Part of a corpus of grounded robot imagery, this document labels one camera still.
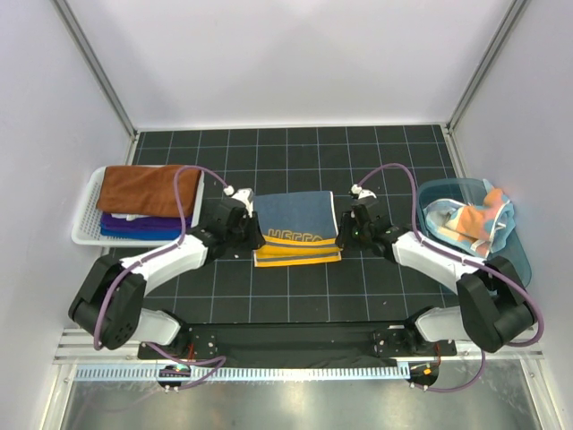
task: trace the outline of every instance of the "folded towel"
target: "folded towel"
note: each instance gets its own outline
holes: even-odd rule
[[[331,192],[256,196],[254,209],[266,244],[255,251],[255,267],[340,260]]]
[[[173,178],[181,166],[109,166],[99,192],[97,208],[108,213],[132,213],[151,217],[176,218]],[[179,176],[179,194],[184,216],[192,214],[199,170],[185,170]]]
[[[503,249],[516,224],[508,196],[488,181],[483,183],[488,192],[483,206],[439,199],[430,203],[423,214],[426,227],[435,237],[468,254],[487,258]]]
[[[339,262],[340,251],[315,255],[266,255],[255,253],[255,267],[297,266],[301,264],[317,264],[319,262]]]
[[[127,219],[128,221],[133,221],[138,218],[147,218],[149,215],[137,215],[134,213],[110,213],[114,218]]]
[[[185,225],[191,225],[192,216],[185,219]],[[160,217],[143,217],[128,221],[119,219],[113,214],[104,212],[101,216],[100,224],[108,230],[119,230],[122,228],[139,229],[139,230],[158,230],[158,229],[181,229],[181,220],[179,218],[160,218]]]
[[[123,239],[135,240],[174,240],[181,234],[181,229],[177,230],[159,230],[159,231],[114,231],[101,227],[99,230],[101,236],[121,237]]]

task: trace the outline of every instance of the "brown towel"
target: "brown towel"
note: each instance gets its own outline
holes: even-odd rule
[[[173,177],[180,167],[108,166],[97,207],[109,213],[178,217]],[[179,175],[179,195],[186,218],[193,212],[200,176],[200,170],[195,169]]]

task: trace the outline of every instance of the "metal frame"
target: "metal frame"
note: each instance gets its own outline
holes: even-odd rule
[[[70,8],[70,5],[67,3],[66,0],[51,0],[51,1],[52,4],[54,4],[54,7],[56,8],[60,17],[62,18],[64,26],[68,29],[70,36],[72,37],[78,49],[80,50],[83,59],[86,61],[86,64],[93,73],[93,76],[98,82],[99,87],[104,92],[107,101],[109,101],[109,104],[115,111],[117,118],[124,126],[125,131],[130,135],[132,139],[134,139],[136,134],[135,127],[133,126],[132,121],[129,119],[129,116],[125,111],[122,102],[117,97],[117,93],[115,92],[114,87],[107,78],[106,72],[101,66],[101,63],[99,62],[98,57],[96,56],[93,48],[91,47],[88,38],[81,29],[78,20],[76,19],[75,15],[72,12],[72,9]]]
[[[61,428],[70,394],[72,393],[73,376],[76,373],[76,365],[59,365],[55,367],[57,368],[57,377],[52,386],[49,402],[46,405],[44,417],[39,427],[44,430]]]
[[[547,362],[545,360],[521,360],[521,367],[542,427],[567,428],[559,413],[560,409],[552,392],[551,381],[548,381],[546,377]]]
[[[531,335],[530,331],[527,331],[524,338],[528,338]],[[141,361],[137,358],[137,353],[139,349],[139,342],[130,340],[121,348],[109,350],[101,349],[96,351],[93,348],[93,337],[83,329],[66,329],[62,333],[62,338],[58,343],[58,348],[54,357],[55,365],[76,365],[82,364],[130,364],[134,361],[139,363],[147,363],[148,361]],[[473,343],[469,341],[458,341],[456,342],[458,348],[458,354],[454,357],[443,357],[442,360],[479,360],[481,359],[481,350]],[[513,348],[513,347],[503,347],[495,354],[487,354],[487,359],[494,360],[507,360],[507,359],[522,359],[522,358],[532,358],[539,359],[543,358],[543,352],[539,344],[534,344],[527,348]],[[412,356],[412,357],[399,357],[397,361],[432,361],[434,357],[422,357],[422,356]],[[159,363],[170,363],[169,360],[152,360]]]
[[[511,31],[515,28],[517,21],[528,4],[529,0],[513,0],[511,6],[503,17],[503,20],[501,20],[500,26],[496,30],[490,45],[485,50],[480,64],[477,66],[477,69],[475,69],[474,75],[467,85],[464,94],[454,109],[454,113],[452,114],[447,126],[449,130],[455,130],[458,126],[459,120],[462,115],[464,115],[464,112],[466,112],[467,107],[474,98],[474,95],[485,78],[485,75],[492,68],[493,62],[497,58],[503,45],[511,34]]]

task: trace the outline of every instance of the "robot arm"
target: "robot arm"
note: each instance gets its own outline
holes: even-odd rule
[[[409,318],[420,338],[417,341],[471,340],[481,349],[495,352],[535,323],[535,315],[523,297],[506,283],[467,264],[486,264],[522,288],[510,261],[498,256],[485,262],[427,237],[420,242],[408,228],[391,224],[374,193],[355,191],[351,211],[343,213],[337,245],[370,249],[375,255],[424,273],[458,294],[459,306],[427,308]],[[429,243],[456,254],[459,262],[424,246]]]
[[[70,318],[93,335],[103,297],[113,279],[134,262],[158,254],[133,269],[115,291],[104,316],[101,342],[108,349],[119,348],[128,340],[154,342],[179,356],[189,344],[185,323],[171,313],[144,309],[143,298],[173,277],[216,260],[229,247],[258,249],[264,245],[252,203],[250,189],[224,198],[210,219],[188,229],[184,241],[165,254],[160,251],[173,244],[121,260],[111,255],[98,258],[70,306]]]

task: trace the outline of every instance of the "black grid mat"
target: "black grid mat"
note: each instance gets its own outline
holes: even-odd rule
[[[409,166],[418,185],[454,177],[437,125],[208,130],[143,133],[133,164],[199,164],[236,188],[257,194],[330,190],[337,217],[347,210],[350,186],[380,163]],[[411,195],[403,172],[384,171],[367,184],[388,204],[392,221],[409,222]],[[222,195],[205,180],[202,214]],[[115,249],[116,256],[145,249]],[[284,323],[402,319],[457,297],[419,272],[344,252],[341,262],[254,268],[245,251],[229,252],[154,290],[150,309],[167,309],[189,323]]]

